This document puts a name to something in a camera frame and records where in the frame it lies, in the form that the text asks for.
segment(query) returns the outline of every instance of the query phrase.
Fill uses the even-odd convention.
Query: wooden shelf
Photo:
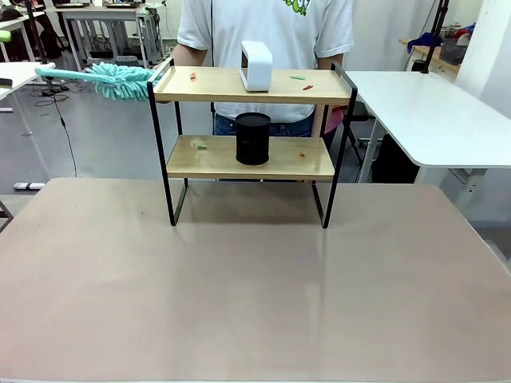
[[[401,44],[403,44],[404,46],[408,46],[408,43],[410,41],[411,40],[409,38],[402,38],[399,40],[399,42]],[[433,59],[431,61],[433,63],[437,64],[438,66],[440,66],[441,68],[443,68],[444,70],[449,70],[452,73],[458,74],[461,69],[461,66],[460,65],[452,65],[446,61],[443,61],[440,58],[440,50],[441,50],[441,47],[437,47],[434,50]],[[414,46],[414,51],[427,56],[427,54],[430,52],[430,47],[424,46],[424,45],[416,45],[416,46]]]
[[[196,79],[190,80],[190,74]],[[290,76],[304,76],[305,81]],[[308,85],[314,87],[303,90]],[[271,104],[348,105],[351,89],[330,70],[273,71],[270,92],[250,93],[238,69],[173,66],[155,87],[156,101],[253,102]]]
[[[328,181],[334,171],[321,138],[270,137],[270,160],[247,166],[236,161],[233,136],[179,136],[167,164],[169,178]]]

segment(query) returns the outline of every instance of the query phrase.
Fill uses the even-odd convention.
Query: blue cloth
[[[438,38],[436,46],[440,46],[440,45],[442,45],[442,43],[443,43],[442,38]],[[426,32],[421,37],[419,37],[415,40],[412,40],[408,43],[408,54],[412,53],[412,49],[416,45],[433,46],[433,44],[434,44],[434,34],[432,34],[431,32]]]
[[[312,134],[312,123],[314,121],[314,113],[305,120],[290,124],[271,124],[270,136],[280,137],[310,137]],[[235,136],[235,121],[224,116],[216,115],[215,126],[213,128],[215,136]]]

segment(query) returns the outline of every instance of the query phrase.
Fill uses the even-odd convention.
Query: pink object
[[[332,110],[332,114],[330,116],[330,121],[328,121],[328,126],[325,129],[326,133],[331,132],[334,129],[337,129],[339,125],[344,121],[344,114],[341,108],[334,108]]]

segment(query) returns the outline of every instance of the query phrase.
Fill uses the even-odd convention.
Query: black cylinder
[[[244,113],[236,118],[236,159],[243,165],[262,165],[270,159],[270,117]]]

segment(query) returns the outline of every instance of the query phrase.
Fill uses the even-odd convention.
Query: two-tier shelf
[[[192,73],[196,74],[195,80],[190,78]],[[292,76],[304,76],[306,80],[296,80]],[[313,85],[313,88],[303,90],[307,85]],[[357,88],[340,65],[333,64],[332,70],[274,70],[268,93],[249,93],[243,86],[238,69],[175,66],[173,59],[168,59],[149,79],[147,89],[168,214],[173,226],[176,226],[179,219],[188,190],[188,179],[196,178],[311,181],[321,223],[324,228],[328,227],[357,97]],[[236,161],[234,136],[183,135],[180,101],[347,106],[347,123],[336,166],[332,164],[323,142],[328,106],[323,114],[321,137],[270,137],[270,160],[260,166],[247,166]],[[156,103],[168,102],[174,102],[179,134],[169,160],[165,158],[156,109]],[[184,179],[175,211],[169,178]],[[319,198],[316,186],[318,181],[332,182],[326,211]]]

